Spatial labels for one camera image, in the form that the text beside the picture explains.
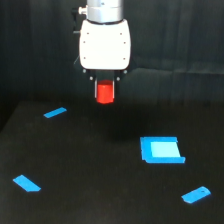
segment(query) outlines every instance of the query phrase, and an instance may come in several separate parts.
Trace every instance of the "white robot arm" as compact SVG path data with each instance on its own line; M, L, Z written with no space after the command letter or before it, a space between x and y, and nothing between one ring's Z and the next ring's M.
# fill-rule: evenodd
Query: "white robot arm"
M99 103L114 101L115 82L127 73L131 57L131 37L127 20L123 16L123 0L87 0L85 8L72 10L76 26L76 15L86 19L80 31L79 55L83 72L95 81L95 97ZM96 70L113 70L113 80L98 81Z

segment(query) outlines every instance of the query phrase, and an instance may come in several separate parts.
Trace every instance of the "black table surface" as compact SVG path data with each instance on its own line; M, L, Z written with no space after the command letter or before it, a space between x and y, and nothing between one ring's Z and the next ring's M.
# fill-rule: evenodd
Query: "black table surface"
M142 161L143 136L177 137L185 164ZM21 102L0 133L0 170L1 224L224 223L224 109ZM182 200L201 186L211 195Z

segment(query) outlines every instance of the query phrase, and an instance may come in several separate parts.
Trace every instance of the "blue tape strip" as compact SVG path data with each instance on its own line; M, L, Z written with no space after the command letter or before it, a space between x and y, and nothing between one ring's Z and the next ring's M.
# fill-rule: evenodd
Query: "blue tape strip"
M148 159L152 158L151 144L147 144L145 138L140 138L140 141L141 141L142 159L147 161Z
M31 182L29 179L24 177L23 175L13 179L13 181L18 184L20 187L22 187L27 192L30 191L39 191L41 188L38 187L36 184Z
M149 142L178 142L176 137L143 137Z
M185 163L185 157L151 157L147 158L147 163L170 163L170 164L178 164Z
M44 114L44 116L46 118L50 118L50 117L56 116L58 114L61 114L61 113L65 112L65 111L67 111L67 110L65 108L61 107L61 108L59 108L57 110L53 110L53 111L51 111L49 113Z
M210 194L211 192L206 187L200 187L188 194L183 195L182 198L185 202L192 204Z

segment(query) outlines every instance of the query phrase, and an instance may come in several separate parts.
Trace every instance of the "light blue square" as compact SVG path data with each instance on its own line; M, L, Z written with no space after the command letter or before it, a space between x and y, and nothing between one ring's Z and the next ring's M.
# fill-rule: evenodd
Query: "light blue square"
M151 142L152 157L180 157L176 142Z

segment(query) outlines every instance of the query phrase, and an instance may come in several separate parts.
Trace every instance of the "blue tape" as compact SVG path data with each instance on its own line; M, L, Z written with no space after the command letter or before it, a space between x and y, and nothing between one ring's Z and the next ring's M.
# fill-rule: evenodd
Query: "blue tape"
M143 137L150 142L178 142L176 137Z
M147 158L147 163L170 163L170 164L178 164L178 163L185 163L185 157L152 157Z
M147 161L150 158L152 158L151 144L147 144L145 138L140 138L140 141L141 141L142 160Z
M200 187L188 194L183 195L182 198L185 202L192 204L210 194L211 192L206 187Z
M61 107L61 108L59 108L57 110L53 110L53 111L51 111L49 113L44 114L44 116L46 118L50 118L50 117L56 116L58 114L61 114L61 113L65 112L65 111L67 111L67 110L65 108Z
M13 179L13 181L27 192L39 191L41 189L40 187L38 187L36 184L31 182L29 179L27 179L23 175Z
M176 137L140 138L142 160L147 163L185 163L186 158L180 157L176 142Z

